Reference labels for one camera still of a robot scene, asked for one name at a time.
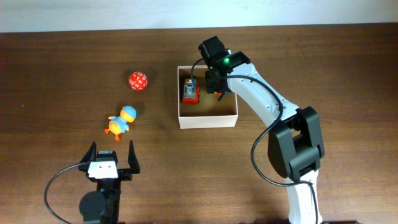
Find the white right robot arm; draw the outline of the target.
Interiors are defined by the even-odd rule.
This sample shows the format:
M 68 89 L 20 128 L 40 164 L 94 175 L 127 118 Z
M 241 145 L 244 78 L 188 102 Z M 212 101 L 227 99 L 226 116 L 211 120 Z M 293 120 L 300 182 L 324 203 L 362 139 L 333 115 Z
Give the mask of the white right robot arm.
M 289 222 L 322 223 L 317 177 L 325 148 L 318 113 L 310 106 L 301 109 L 279 94 L 243 52 L 231 52 L 217 36 L 204 40 L 198 50 L 208 67 L 207 92 L 237 94 L 264 122 L 266 129 L 251 148 L 251 162 L 265 181 L 287 189 Z M 270 180 L 256 164 L 255 151 L 264 136 L 269 161 L 283 183 Z

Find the orange toy duck blue hat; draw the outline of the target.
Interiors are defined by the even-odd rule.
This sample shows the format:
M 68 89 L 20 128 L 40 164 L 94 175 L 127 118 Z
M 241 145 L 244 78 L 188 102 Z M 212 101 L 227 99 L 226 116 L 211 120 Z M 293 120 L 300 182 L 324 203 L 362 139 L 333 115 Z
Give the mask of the orange toy duck blue hat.
M 109 116 L 108 127 L 104 129 L 106 134 L 113 133 L 114 140 L 120 141 L 120 135 L 129 131 L 129 124 L 137 118 L 137 111 L 132 106 L 123 106 L 118 116 Z

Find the red toy fire truck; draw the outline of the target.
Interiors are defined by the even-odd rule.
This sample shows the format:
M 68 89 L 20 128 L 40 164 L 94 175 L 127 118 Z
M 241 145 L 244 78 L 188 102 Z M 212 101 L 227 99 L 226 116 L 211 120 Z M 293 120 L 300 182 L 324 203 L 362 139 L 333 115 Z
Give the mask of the red toy fire truck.
M 187 78 L 183 85 L 182 103 L 186 105 L 197 105 L 200 98 L 200 87 L 196 79 Z

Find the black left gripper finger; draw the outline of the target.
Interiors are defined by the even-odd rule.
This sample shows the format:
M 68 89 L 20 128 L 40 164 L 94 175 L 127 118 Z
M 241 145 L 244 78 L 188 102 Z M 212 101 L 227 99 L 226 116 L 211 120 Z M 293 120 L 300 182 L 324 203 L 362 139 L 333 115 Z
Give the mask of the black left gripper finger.
M 93 141 L 87 153 L 81 159 L 81 163 L 94 161 L 96 157 L 96 142 Z
M 137 156 L 134 150 L 134 143 L 132 140 L 130 140 L 129 142 L 129 152 L 128 152 L 128 159 L 127 162 L 130 166 L 131 170 L 139 170 L 140 169 L 140 165 L 139 162 L 137 160 Z

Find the red lettered ball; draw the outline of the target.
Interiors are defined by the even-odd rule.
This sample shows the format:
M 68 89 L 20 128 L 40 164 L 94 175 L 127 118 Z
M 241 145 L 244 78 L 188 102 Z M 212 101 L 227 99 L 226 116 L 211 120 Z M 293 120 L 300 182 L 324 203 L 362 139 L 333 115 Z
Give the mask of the red lettered ball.
M 129 86 L 136 91 L 141 91 L 147 88 L 148 78 L 144 72 L 132 72 L 128 79 Z

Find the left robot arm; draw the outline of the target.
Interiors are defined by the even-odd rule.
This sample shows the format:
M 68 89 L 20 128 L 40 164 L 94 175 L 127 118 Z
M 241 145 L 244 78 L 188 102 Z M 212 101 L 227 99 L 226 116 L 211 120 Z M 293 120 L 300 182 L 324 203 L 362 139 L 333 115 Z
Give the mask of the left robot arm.
M 141 169 L 134 143 L 129 142 L 128 168 L 118 167 L 115 151 L 97 151 L 93 142 L 80 161 L 78 169 L 96 184 L 96 190 L 88 192 L 80 200 L 79 210 L 84 223 L 112 224 L 119 222 L 121 183 L 131 181 Z

